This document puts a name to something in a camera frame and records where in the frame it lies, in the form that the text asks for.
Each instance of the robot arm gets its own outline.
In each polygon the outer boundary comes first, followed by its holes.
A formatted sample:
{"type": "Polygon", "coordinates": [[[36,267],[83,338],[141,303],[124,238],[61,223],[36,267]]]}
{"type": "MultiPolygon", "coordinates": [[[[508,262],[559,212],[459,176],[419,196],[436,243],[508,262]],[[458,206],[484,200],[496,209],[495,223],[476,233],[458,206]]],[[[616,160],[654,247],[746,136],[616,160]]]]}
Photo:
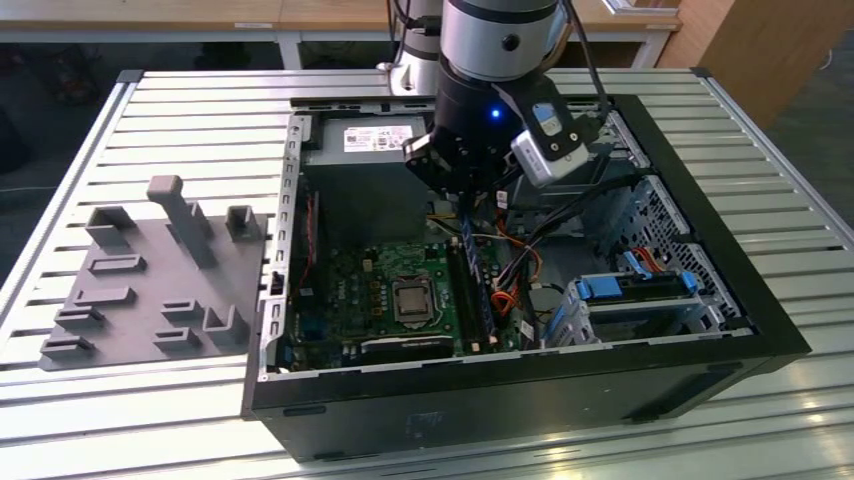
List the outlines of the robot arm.
{"type": "Polygon", "coordinates": [[[542,69],[558,8],[444,0],[432,131],[404,146],[408,168],[440,193],[478,195],[522,171],[542,187],[587,162],[600,125],[572,118],[542,69]]]}

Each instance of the open computer tower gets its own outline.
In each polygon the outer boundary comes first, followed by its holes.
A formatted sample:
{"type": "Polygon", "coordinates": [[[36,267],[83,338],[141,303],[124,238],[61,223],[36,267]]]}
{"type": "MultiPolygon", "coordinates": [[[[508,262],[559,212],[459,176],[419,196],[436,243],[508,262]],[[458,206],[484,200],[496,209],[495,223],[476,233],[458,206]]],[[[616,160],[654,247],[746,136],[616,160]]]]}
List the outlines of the open computer tower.
{"type": "Polygon", "coordinates": [[[427,99],[294,100],[244,413],[298,461],[675,417],[809,352],[643,104],[611,101],[582,174],[463,222],[399,150],[427,99]],[[486,299],[502,235],[641,170],[538,244],[535,320],[486,299]]]}

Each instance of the cable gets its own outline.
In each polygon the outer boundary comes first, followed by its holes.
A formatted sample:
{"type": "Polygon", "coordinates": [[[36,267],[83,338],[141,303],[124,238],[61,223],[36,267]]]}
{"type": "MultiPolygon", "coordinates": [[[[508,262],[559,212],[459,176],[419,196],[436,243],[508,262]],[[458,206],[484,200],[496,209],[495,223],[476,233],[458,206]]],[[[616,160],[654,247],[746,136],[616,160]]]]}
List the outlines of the cable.
{"type": "Polygon", "coordinates": [[[566,290],[563,290],[563,287],[560,285],[558,285],[556,283],[543,283],[543,284],[540,284],[540,288],[548,288],[548,289],[554,290],[555,292],[558,292],[560,295],[563,295],[566,293],[566,290]]]}
{"type": "Polygon", "coordinates": [[[575,30],[578,31],[578,39],[582,43],[582,51],[584,53],[584,61],[587,62],[587,69],[590,70],[590,78],[592,80],[592,85],[596,88],[596,94],[599,95],[599,103],[602,104],[602,111],[599,112],[599,118],[604,122],[608,118],[608,113],[611,111],[611,104],[608,102],[608,96],[604,93],[604,87],[602,86],[602,79],[599,78],[599,72],[596,70],[596,65],[592,60],[592,52],[590,51],[590,42],[587,41],[587,34],[584,33],[584,26],[582,25],[582,19],[578,16],[578,12],[575,11],[575,7],[572,6],[572,0],[560,0],[563,4],[563,9],[567,14],[567,22],[572,22],[575,26],[575,30]]]}
{"type": "MultiPolygon", "coordinates": [[[[523,265],[522,266],[522,271],[519,272],[519,275],[522,276],[522,278],[527,277],[527,273],[528,273],[528,266],[523,265]]],[[[523,322],[527,322],[531,325],[531,329],[534,332],[534,338],[530,339],[531,343],[528,345],[534,345],[534,349],[536,349],[538,345],[539,345],[539,328],[538,328],[538,317],[536,317],[536,312],[534,310],[534,304],[531,303],[531,285],[527,282],[519,282],[519,301],[522,303],[522,311],[524,312],[524,320],[522,320],[523,322]]]]}
{"type": "Polygon", "coordinates": [[[655,256],[653,255],[653,253],[650,252],[649,247],[635,247],[631,249],[633,253],[637,253],[638,255],[641,255],[641,258],[643,259],[647,267],[650,268],[650,270],[654,273],[661,273],[665,271],[665,269],[662,268],[661,264],[658,263],[658,261],[655,260],[655,256]]]}
{"type": "Polygon", "coordinates": [[[436,226],[444,231],[444,233],[447,233],[452,237],[459,237],[463,234],[463,232],[456,230],[452,226],[450,226],[447,223],[444,223],[438,218],[434,218],[431,215],[427,215],[427,220],[430,220],[432,223],[435,223],[436,226]]]}
{"type": "Polygon", "coordinates": [[[510,240],[506,237],[500,237],[498,235],[490,235],[487,233],[472,233],[471,236],[475,238],[491,238],[492,240],[510,240]]]}
{"type": "Polygon", "coordinates": [[[28,192],[31,190],[56,190],[59,187],[16,187],[0,190],[0,193],[28,192]]]}
{"type": "Polygon", "coordinates": [[[495,309],[499,311],[502,311],[508,304],[512,306],[516,305],[516,299],[507,292],[494,292],[492,295],[490,296],[490,299],[492,300],[492,305],[495,305],[495,309]],[[507,301],[507,304],[499,305],[498,304],[499,299],[507,301]]]}
{"type": "Polygon", "coordinates": [[[536,282],[536,280],[539,279],[539,274],[543,271],[543,257],[540,257],[536,250],[534,250],[532,247],[527,246],[522,240],[519,240],[515,237],[511,237],[507,234],[507,230],[504,228],[504,220],[500,217],[495,221],[495,228],[498,230],[498,233],[500,233],[502,237],[510,240],[516,247],[528,249],[534,254],[534,259],[536,260],[536,270],[534,271],[534,276],[531,277],[531,283],[536,282]]]}
{"type": "Polygon", "coordinates": [[[439,300],[436,298],[435,293],[432,295],[432,306],[434,306],[435,310],[439,312],[439,316],[436,317],[434,322],[430,324],[431,327],[435,327],[436,325],[439,325],[439,322],[442,321],[442,317],[444,317],[444,310],[442,310],[439,308],[439,300]]]}
{"type": "Polygon", "coordinates": [[[396,23],[398,23],[398,16],[395,15],[394,19],[391,16],[391,2],[392,0],[386,0],[386,19],[388,21],[388,50],[391,52],[390,58],[395,58],[395,30],[396,30],[396,23]]]}
{"type": "MultiPolygon", "coordinates": [[[[395,2],[395,10],[399,11],[400,10],[399,0],[391,0],[391,1],[395,2]]],[[[392,68],[396,67],[400,64],[400,58],[403,57],[403,45],[406,45],[406,33],[410,31],[410,29],[408,29],[408,27],[406,25],[406,22],[407,22],[407,19],[410,18],[410,7],[412,6],[412,2],[414,1],[415,0],[408,0],[406,2],[406,13],[403,15],[403,18],[404,18],[404,20],[403,20],[403,22],[404,22],[404,24],[403,24],[403,34],[400,35],[400,48],[398,48],[398,56],[395,57],[395,63],[391,66],[392,68]]]]}
{"type": "Polygon", "coordinates": [[[833,63],[833,48],[827,50],[827,60],[825,61],[825,64],[821,67],[818,67],[818,70],[819,71],[826,70],[831,63],[833,63]]]}
{"type": "Polygon", "coordinates": [[[590,203],[604,193],[614,189],[630,187],[638,184],[641,179],[651,173],[650,169],[639,169],[635,173],[614,177],[608,180],[599,182],[595,187],[587,189],[578,197],[570,202],[558,207],[552,213],[546,217],[546,220],[534,228],[534,231],[528,235],[524,241],[524,249],[519,252],[514,260],[507,264],[504,270],[498,276],[498,288],[506,290],[512,283],[512,279],[516,276],[520,266],[524,263],[524,258],[528,252],[532,251],[536,244],[542,239],[554,232],[560,225],[571,218],[580,215],[590,205],[590,203]]]}

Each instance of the white table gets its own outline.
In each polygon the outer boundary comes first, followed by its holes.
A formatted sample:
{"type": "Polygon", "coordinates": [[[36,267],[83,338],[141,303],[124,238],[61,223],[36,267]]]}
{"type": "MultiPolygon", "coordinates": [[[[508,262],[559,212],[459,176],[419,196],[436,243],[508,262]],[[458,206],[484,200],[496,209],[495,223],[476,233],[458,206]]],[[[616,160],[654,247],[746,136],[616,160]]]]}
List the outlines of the white table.
{"type": "MultiPolygon", "coordinates": [[[[0,476],[412,480],[480,472],[474,478],[683,480],[850,473],[851,231],[713,80],[683,70],[602,73],[610,92],[638,94],[650,108],[813,347],[806,359],[670,421],[304,465],[260,423],[239,419],[244,356],[40,371],[39,348],[91,242],[81,224],[92,205],[161,216],[141,200],[149,176],[168,173],[183,176],[184,194],[208,215],[234,203],[271,215],[288,99],[388,93],[374,71],[149,72],[112,90],[0,291],[0,476]]],[[[592,93],[583,71],[552,76],[563,92],[592,93]]]]}

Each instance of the floor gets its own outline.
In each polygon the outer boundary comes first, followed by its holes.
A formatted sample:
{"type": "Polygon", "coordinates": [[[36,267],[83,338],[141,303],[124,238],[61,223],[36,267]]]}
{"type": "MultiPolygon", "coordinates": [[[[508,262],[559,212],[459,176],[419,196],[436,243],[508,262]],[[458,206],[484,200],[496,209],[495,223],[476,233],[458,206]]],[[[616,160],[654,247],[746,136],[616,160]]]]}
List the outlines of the floor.
{"type": "MultiPolygon", "coordinates": [[[[352,45],[331,47],[332,53],[346,48],[348,58],[358,56],[350,52],[352,45]]],[[[91,59],[97,83],[103,89],[108,89],[123,69],[194,69],[202,48],[200,45],[191,44],[103,45],[87,46],[84,52],[91,59]]],[[[248,44],[246,53],[248,57],[242,56],[239,61],[243,68],[282,68],[275,45],[248,44]]],[[[330,66],[328,52],[303,53],[310,57],[306,64],[320,68],[330,66]]],[[[49,202],[51,188],[63,179],[100,104],[96,102],[77,107],[59,105],[47,95],[33,74],[24,68],[16,68],[11,71],[0,69],[0,107],[7,111],[35,153],[33,161],[24,167],[12,173],[0,174],[1,283],[49,202]]],[[[849,32],[834,49],[833,62],[825,70],[815,73],[767,132],[849,224],[854,224],[854,163],[850,162],[854,158],[850,133],[853,118],[854,32],[849,32]]]]}

